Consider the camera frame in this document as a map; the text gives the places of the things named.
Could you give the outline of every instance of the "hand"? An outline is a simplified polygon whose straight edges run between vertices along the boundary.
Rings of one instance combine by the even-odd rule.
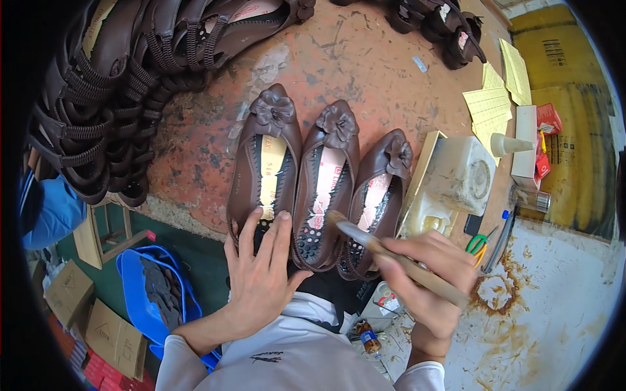
[[[239,254],[230,235],[224,252],[230,274],[230,302],[215,313],[174,330],[202,356],[220,343],[243,339],[272,323],[313,272],[300,270],[287,279],[291,216],[281,211],[263,236],[254,256],[254,231],[263,215],[256,208],[239,236]]]
[[[474,287],[476,272],[473,265],[476,260],[437,231],[411,240],[384,239],[382,244],[393,252],[426,264],[432,272],[465,293]],[[443,364],[461,309],[428,289],[415,285],[396,260],[377,256],[375,261],[389,287],[415,318],[411,333],[413,350],[407,368],[422,361]]]

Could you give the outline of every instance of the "black mobile phone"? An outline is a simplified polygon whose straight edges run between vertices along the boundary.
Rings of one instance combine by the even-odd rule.
[[[465,228],[463,229],[463,232],[471,236],[478,235],[478,230],[480,229],[480,223],[482,222],[483,222],[482,216],[469,215],[467,221],[465,222]]]

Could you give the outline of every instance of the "leather flower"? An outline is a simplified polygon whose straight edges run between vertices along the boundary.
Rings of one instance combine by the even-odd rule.
[[[385,153],[389,155],[387,172],[402,179],[408,178],[409,169],[413,162],[413,150],[409,142],[403,142],[400,136],[396,136],[385,147]]]
[[[316,0],[298,0],[298,5],[300,6],[296,14],[298,19],[305,21],[313,16],[315,13],[315,1]]]
[[[257,124],[261,125],[258,134],[280,137],[285,124],[295,120],[294,102],[286,96],[277,96],[268,89],[250,105],[250,112],[257,115]]]
[[[352,111],[349,108],[337,107],[335,104],[326,106],[317,117],[315,124],[327,133],[324,137],[324,145],[339,150],[347,149],[350,137],[359,132]]]

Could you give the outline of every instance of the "green floor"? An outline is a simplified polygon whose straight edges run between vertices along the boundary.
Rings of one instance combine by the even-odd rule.
[[[123,226],[122,209],[116,205],[108,205],[111,229],[115,231]],[[96,209],[96,220],[100,235],[106,232],[104,208]],[[133,234],[149,229],[156,234],[156,243],[169,250],[174,250],[189,268],[189,274],[196,299],[200,303],[204,315],[222,308],[228,299],[228,266],[224,255],[223,243],[176,229],[167,224],[147,218],[139,213],[130,212]],[[144,239],[138,246],[153,244]],[[78,266],[93,280],[95,297],[108,305],[113,311],[126,320],[128,314],[124,302],[124,291],[121,278],[115,266],[115,259],[106,262],[102,270],[98,270],[78,258],[74,236],[70,235],[57,244],[60,256],[73,259]],[[146,369],[155,378],[160,361],[148,352]]]

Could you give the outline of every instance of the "workbench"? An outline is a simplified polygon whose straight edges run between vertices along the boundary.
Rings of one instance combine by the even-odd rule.
[[[483,16],[481,47],[503,76],[498,38],[508,31],[480,0],[462,11]],[[167,105],[152,148],[150,192],[135,210],[199,235],[224,241],[226,204],[239,134],[250,103],[274,83],[284,85],[297,109],[303,139],[322,109],[345,99],[361,128],[361,156],[382,135],[401,128],[414,151],[414,166],[426,133],[471,136],[471,117],[461,93],[481,88],[483,65],[474,58],[450,71],[417,31],[402,35],[385,20],[379,3],[338,7],[317,0],[315,15],[239,54],[212,75],[201,93],[180,93]],[[413,57],[426,67],[421,72]],[[515,109],[507,136],[514,135]],[[500,161],[480,233],[489,233],[509,205],[511,156]],[[465,248],[466,214],[451,240]],[[490,249],[485,260],[490,256]]]

